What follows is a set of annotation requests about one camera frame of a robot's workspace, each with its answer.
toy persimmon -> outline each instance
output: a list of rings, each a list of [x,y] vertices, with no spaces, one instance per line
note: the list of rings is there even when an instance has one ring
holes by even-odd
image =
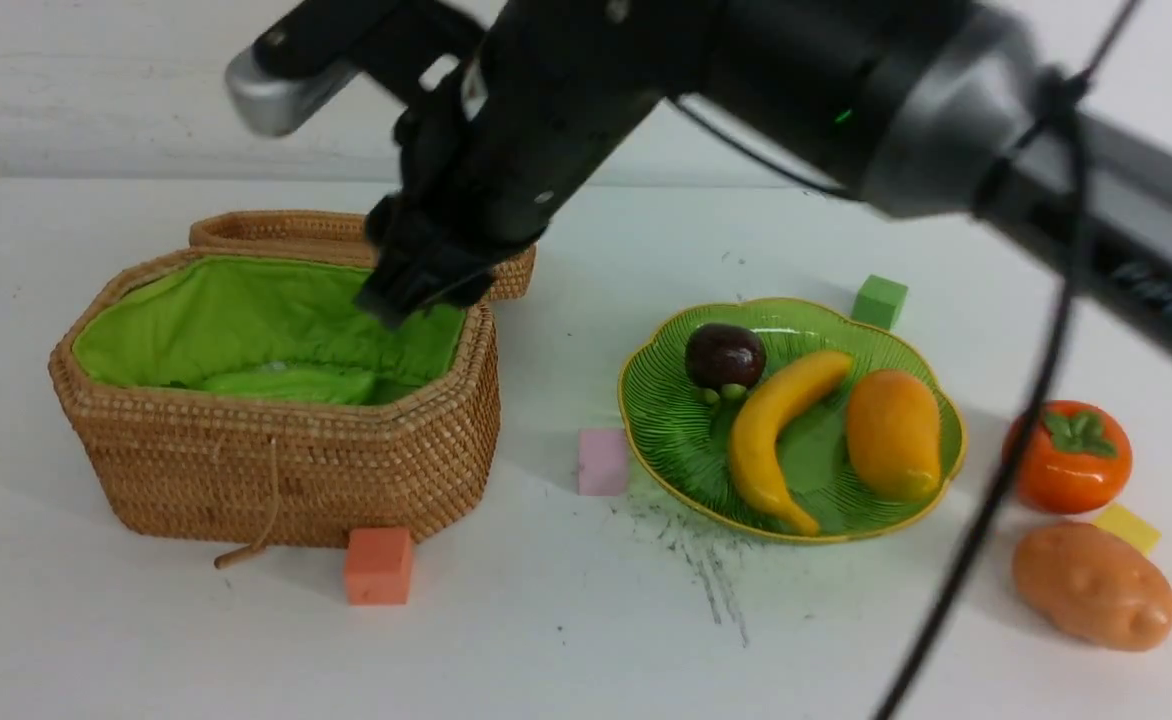
[[[1024,417],[1015,421],[1003,442]],[[1017,471],[1017,496],[1035,510],[1078,515],[1106,505],[1133,474],[1133,447],[1115,417],[1099,407],[1071,400],[1045,402],[1034,419],[1030,446]]]
[[[1153,650],[1172,632],[1172,585],[1136,548],[1065,521],[1026,534],[1011,557],[1017,595],[1061,632],[1102,647]]]

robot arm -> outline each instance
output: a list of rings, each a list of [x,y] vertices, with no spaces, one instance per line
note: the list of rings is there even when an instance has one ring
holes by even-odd
[[[389,325],[478,301],[657,102],[691,94],[888,218],[970,213],[1065,263],[1069,147],[1035,122],[1047,68],[1023,23],[972,0],[509,0],[486,29],[436,0],[304,0],[226,82],[252,131],[284,136],[359,73],[406,106],[403,186],[368,215],[357,299]],[[1089,290],[1172,352],[1172,156],[1085,131]]]

toy banana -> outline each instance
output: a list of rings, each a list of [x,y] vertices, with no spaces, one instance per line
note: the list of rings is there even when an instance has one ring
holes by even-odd
[[[813,537],[822,528],[786,488],[777,461],[777,436],[791,420],[839,387],[851,369],[852,356],[843,352],[819,349],[800,356],[755,389],[729,432],[728,469],[737,495],[800,536]]]

black cable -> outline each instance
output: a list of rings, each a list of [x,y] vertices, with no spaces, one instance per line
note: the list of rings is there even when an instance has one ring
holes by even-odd
[[[819,182],[808,179],[804,176],[793,172],[793,170],[788,170],[782,165],[774,163],[772,159],[765,158],[765,156],[759,155],[759,152],[751,150],[750,147],[747,147],[745,143],[743,143],[742,141],[737,140],[731,135],[728,135],[728,133],[724,133],[723,129],[715,127],[715,124],[711,123],[710,120],[706,118],[706,116],[702,115],[701,113],[691,109],[683,100],[673,100],[670,101],[670,106],[674,106],[674,109],[676,109],[679,114],[682,114],[683,117],[691,120],[694,124],[701,127],[701,129],[704,129],[704,131],[717,137],[720,142],[724,143],[724,145],[729,145],[732,148],[732,150],[736,150],[742,155],[745,155],[750,159],[755,159],[756,163],[764,165],[764,168],[774,170],[775,174],[778,174],[778,176],[781,176],[784,179],[791,181],[792,183],[797,184],[797,186],[804,186],[808,190],[820,192],[822,195],[826,195],[829,197],[834,197],[834,199],[838,201],[857,201],[854,196],[850,195],[849,191],[845,190],[845,188],[832,186],[832,184],[822,184]]]
[[[1102,60],[1111,52],[1116,39],[1122,29],[1127,26],[1136,8],[1142,0],[1127,0],[1122,6],[1120,12],[1111,22],[1110,29],[1103,38],[1093,59],[1071,79],[1051,79],[1049,91],[1052,93],[1047,107],[1047,114],[1037,123],[1042,129],[1052,129],[1059,133],[1067,147],[1071,150],[1071,179],[1072,191],[1070,199],[1070,211],[1074,220],[1074,237],[1071,238],[1071,251],[1067,259],[1065,273],[1063,273],[1061,292],[1057,299],[1057,307],[1054,311],[1052,328],[1049,332],[1048,344],[1044,349],[1043,360],[1040,361],[1040,376],[1035,379],[1030,390],[1029,400],[1022,410],[1022,423],[1011,440],[1010,451],[1006,460],[1001,462],[994,477],[990,480],[987,496],[976,518],[970,524],[965,535],[965,541],[958,549],[955,559],[952,562],[950,572],[943,580],[941,591],[938,592],[933,610],[929,611],[928,619],[915,639],[914,646],[902,661],[901,670],[898,670],[897,679],[890,687],[888,694],[884,697],[879,711],[874,714],[874,720],[890,720],[906,700],[906,693],[915,681],[919,671],[924,668],[924,663],[928,660],[928,654],[938,637],[942,633],[947,614],[950,613],[958,595],[965,586],[967,575],[973,569],[974,562],[982,551],[984,539],[987,539],[990,525],[999,514],[999,507],[1011,490],[1016,482],[1017,470],[1021,467],[1022,457],[1030,446],[1030,437],[1034,433],[1035,419],[1040,414],[1040,407],[1048,399],[1048,393],[1052,388],[1052,379],[1057,372],[1061,352],[1065,345],[1067,332],[1070,330],[1071,308],[1076,293],[1086,290],[1086,276],[1089,265],[1092,264],[1093,256],[1093,232],[1088,218],[1088,201],[1090,193],[1090,168],[1092,168],[1092,156],[1089,154],[1088,141],[1084,137],[1083,123],[1081,123],[1079,102],[1088,94],[1092,83],[1093,74],[1102,64]]]

orange foam cube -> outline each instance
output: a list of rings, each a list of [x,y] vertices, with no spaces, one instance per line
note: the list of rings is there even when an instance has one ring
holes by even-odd
[[[350,605],[404,605],[413,578],[413,537],[408,528],[354,530],[343,576]]]

